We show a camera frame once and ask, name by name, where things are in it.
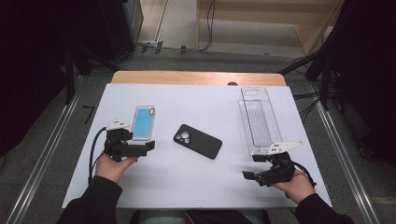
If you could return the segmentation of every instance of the black phone case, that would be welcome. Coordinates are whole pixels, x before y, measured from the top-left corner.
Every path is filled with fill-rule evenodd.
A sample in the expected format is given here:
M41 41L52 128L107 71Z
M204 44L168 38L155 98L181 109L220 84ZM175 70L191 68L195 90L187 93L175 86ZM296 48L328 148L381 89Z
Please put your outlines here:
M189 134L187 138L182 137L182 135L186 135L183 134L184 132ZM180 126L174 136L174 141L212 160L216 158L222 145L221 140L218 138L196 130L187 124Z

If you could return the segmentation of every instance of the white table surface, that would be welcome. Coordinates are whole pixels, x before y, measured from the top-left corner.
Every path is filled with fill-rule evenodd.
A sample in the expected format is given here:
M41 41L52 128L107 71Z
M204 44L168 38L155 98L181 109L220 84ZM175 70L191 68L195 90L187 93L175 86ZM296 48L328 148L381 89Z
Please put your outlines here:
M152 140L155 149L141 157L120 182L118 207L136 209L263 209L295 207L273 187L245 180L242 171L261 172L270 162L253 162L239 111L237 86L107 84L90 133L78 160L63 207L88 187L88 163L96 133L115 119L132 124L138 105L154 105ZM288 87L266 87L284 141L303 141L290 151L305 166L317 194L329 205L329 195ZM173 141L181 124L188 124L220 139L218 156L210 160ZM103 150L106 134L98 138L94 157Z

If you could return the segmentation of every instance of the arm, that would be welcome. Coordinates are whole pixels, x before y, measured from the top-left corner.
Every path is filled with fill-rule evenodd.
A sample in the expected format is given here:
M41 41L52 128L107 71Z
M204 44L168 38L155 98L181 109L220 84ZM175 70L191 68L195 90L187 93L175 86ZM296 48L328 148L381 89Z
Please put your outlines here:
M300 223L346 223L353 221L346 215L334 212L316 193L306 175L296 170L290 182L277 183L274 187L286 192L286 194L298 204L296 217Z
M96 176L84 194L71 201L57 223L117 223L116 205L122 193L118 182L137 159L113 161L103 154L96 165Z

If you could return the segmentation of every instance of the clear plastic container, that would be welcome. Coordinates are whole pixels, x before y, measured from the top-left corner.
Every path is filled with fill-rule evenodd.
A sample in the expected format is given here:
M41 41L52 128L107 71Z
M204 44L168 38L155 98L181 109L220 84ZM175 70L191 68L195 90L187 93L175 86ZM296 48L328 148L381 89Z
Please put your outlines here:
M249 155L266 155L273 143L282 142L267 89L241 88L239 109Z

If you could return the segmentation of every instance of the black sleeve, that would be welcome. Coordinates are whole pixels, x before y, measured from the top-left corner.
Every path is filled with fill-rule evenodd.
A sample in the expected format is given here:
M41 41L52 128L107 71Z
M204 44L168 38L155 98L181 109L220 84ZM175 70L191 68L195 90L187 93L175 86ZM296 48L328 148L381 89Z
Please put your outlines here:
M66 206L57 223L117 223L116 205L121 193L118 184L96 175L81 198Z
M335 213L317 194L312 194L300 202L296 217L303 224L353 224L349 216Z

